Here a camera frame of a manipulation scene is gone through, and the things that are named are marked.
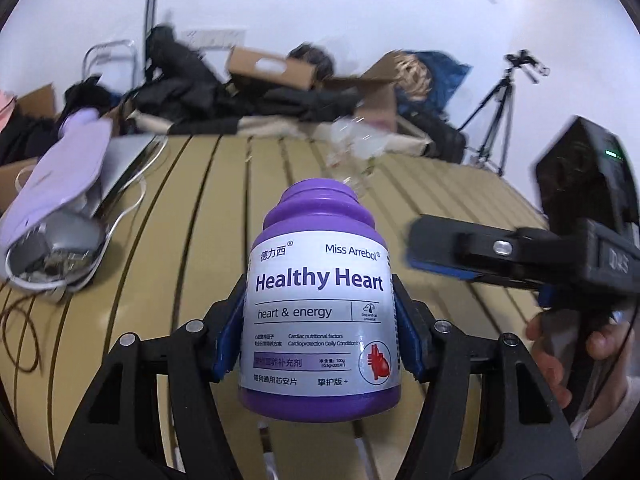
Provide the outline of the person's right hand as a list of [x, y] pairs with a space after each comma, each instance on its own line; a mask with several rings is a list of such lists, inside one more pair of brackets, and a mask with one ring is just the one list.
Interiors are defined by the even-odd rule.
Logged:
[[[542, 315], [532, 318], [526, 326], [525, 337], [533, 341], [530, 353], [540, 368], [544, 379], [558, 400], [561, 408], [567, 408], [573, 393], [563, 385], [565, 375], [562, 363], [544, 351], [544, 332], [541, 329]], [[604, 422], [620, 407], [628, 390], [628, 367], [634, 346], [634, 330], [628, 322], [602, 326], [593, 332], [587, 342], [586, 350], [595, 361], [613, 360], [615, 366], [604, 382], [600, 393], [593, 399], [586, 428], [593, 428]]]

